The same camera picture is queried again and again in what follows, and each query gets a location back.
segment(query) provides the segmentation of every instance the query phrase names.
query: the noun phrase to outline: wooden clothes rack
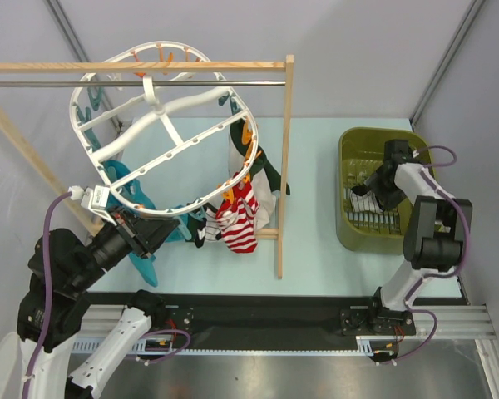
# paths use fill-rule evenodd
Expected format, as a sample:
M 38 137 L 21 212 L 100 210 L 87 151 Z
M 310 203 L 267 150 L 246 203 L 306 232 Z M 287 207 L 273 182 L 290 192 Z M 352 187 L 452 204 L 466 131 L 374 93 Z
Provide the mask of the wooden clothes rack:
M 286 210 L 286 188 L 289 164 L 290 119 L 292 115 L 292 87 L 294 79 L 294 56 L 288 55 L 284 62 L 0 62 L 0 74 L 44 74 L 44 73 L 153 73 L 153 72 L 278 72 L 284 73 L 284 124 L 281 160 L 281 187 L 279 197 L 279 226 L 277 229 L 261 229 L 258 239 L 276 239 L 278 244 L 277 277 L 283 277 L 283 236 Z M 12 123 L 0 107 L 0 131 L 15 146 L 22 157 L 48 183 L 53 191 L 61 195 L 67 192 L 50 167 L 42 160 L 21 131 Z M 96 234 L 100 225 L 94 223 L 89 214 L 76 202 L 67 200 L 66 205 L 77 220 Z

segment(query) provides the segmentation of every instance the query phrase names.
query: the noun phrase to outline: olive green basket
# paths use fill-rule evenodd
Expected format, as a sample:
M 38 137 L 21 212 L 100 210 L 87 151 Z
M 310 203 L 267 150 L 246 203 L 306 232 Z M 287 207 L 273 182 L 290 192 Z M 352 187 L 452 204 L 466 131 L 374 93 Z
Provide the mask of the olive green basket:
M 396 209 L 375 214 L 353 212 L 349 192 L 361 185 L 382 163 L 384 143 L 404 139 L 413 150 L 426 147 L 425 141 L 411 131 L 355 127 L 344 132 L 338 143 L 336 191 L 336 234 L 340 243 L 352 251 L 402 254 L 412 205 L 404 200 Z M 429 151 L 419 159 L 430 163 Z

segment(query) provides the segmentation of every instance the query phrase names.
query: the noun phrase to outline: white wall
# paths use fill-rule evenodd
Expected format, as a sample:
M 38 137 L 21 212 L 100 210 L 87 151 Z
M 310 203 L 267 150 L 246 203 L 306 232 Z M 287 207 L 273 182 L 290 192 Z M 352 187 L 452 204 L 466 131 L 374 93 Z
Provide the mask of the white wall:
M 412 114 L 469 3 L 62 0 L 93 60 L 152 40 L 184 42 L 213 60 L 293 53 L 295 116 L 373 117 Z M 239 92 L 257 116 L 282 112 L 281 89 Z
M 0 61 L 73 60 L 43 2 L 0 0 Z M 86 184 L 96 181 L 97 174 L 68 121 L 71 92 L 0 89 L 0 105 L 63 184 Z M 0 340 L 16 328 L 18 304 L 29 284 L 27 261 L 55 197 L 0 131 Z M 52 225 L 86 234 L 64 205 Z
M 440 181 L 473 203 L 464 283 L 474 303 L 488 306 L 499 337 L 499 0 L 484 7 L 418 131 L 458 153 Z

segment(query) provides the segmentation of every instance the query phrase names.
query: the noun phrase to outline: wooden post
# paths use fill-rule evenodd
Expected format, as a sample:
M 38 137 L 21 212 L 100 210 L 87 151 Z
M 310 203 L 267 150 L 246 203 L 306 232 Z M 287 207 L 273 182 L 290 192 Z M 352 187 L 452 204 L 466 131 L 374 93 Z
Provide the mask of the wooden post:
M 279 237 L 279 229 L 261 229 L 257 231 L 255 236 L 258 239 L 277 239 Z
M 37 173 L 52 187 L 57 195 L 67 192 L 67 188 L 61 184 L 57 177 L 52 173 L 48 165 L 44 163 L 35 149 L 22 136 L 20 130 L 9 119 L 6 112 L 0 107 L 0 130 L 7 139 L 15 146 L 18 152 L 25 160 L 37 171 Z M 77 220 L 89 231 L 90 234 L 95 234 L 99 229 L 92 223 L 83 208 L 76 202 L 69 199 L 65 201 L 65 205 L 76 216 Z
M 292 84 L 294 79 L 294 56 L 286 56 L 286 84 L 284 86 L 283 159 L 281 160 L 281 195 L 279 197 L 279 237 L 277 238 L 277 278 L 283 278 L 283 232 L 286 210 L 286 185 L 289 172 L 290 118 L 292 116 Z

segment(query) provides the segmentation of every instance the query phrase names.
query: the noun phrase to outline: red striped sock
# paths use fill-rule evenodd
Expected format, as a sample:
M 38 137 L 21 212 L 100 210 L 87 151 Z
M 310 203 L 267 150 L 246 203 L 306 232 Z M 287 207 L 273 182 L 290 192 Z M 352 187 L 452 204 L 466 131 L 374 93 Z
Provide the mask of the red striped sock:
M 254 219 L 259 203 L 254 197 L 250 183 L 233 190 L 235 201 L 228 201 L 218 209 L 216 221 L 227 247 L 237 254 L 252 253 L 257 247 Z

